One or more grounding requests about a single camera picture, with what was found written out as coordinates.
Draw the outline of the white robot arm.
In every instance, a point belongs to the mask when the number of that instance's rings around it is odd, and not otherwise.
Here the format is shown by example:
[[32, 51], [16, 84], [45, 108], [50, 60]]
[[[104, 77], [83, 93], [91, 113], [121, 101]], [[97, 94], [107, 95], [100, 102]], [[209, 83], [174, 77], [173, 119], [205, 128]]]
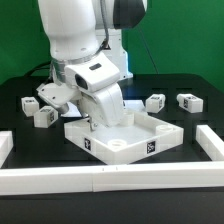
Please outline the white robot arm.
[[69, 102], [104, 126], [118, 124], [124, 113], [119, 69], [105, 56], [107, 41], [96, 31], [135, 27], [145, 16], [147, 0], [38, 0], [50, 41], [53, 82], [38, 95], [65, 113]]

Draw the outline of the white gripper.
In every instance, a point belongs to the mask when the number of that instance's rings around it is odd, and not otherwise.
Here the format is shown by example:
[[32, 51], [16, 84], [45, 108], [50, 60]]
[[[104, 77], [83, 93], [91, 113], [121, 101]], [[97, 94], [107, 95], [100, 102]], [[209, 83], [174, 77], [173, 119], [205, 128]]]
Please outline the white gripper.
[[67, 103], [76, 105], [90, 118], [91, 131], [104, 126], [115, 126], [123, 118], [124, 106], [118, 85], [119, 69], [99, 53], [88, 62], [65, 66], [65, 81], [49, 83], [38, 88], [38, 96], [62, 113], [68, 111]]

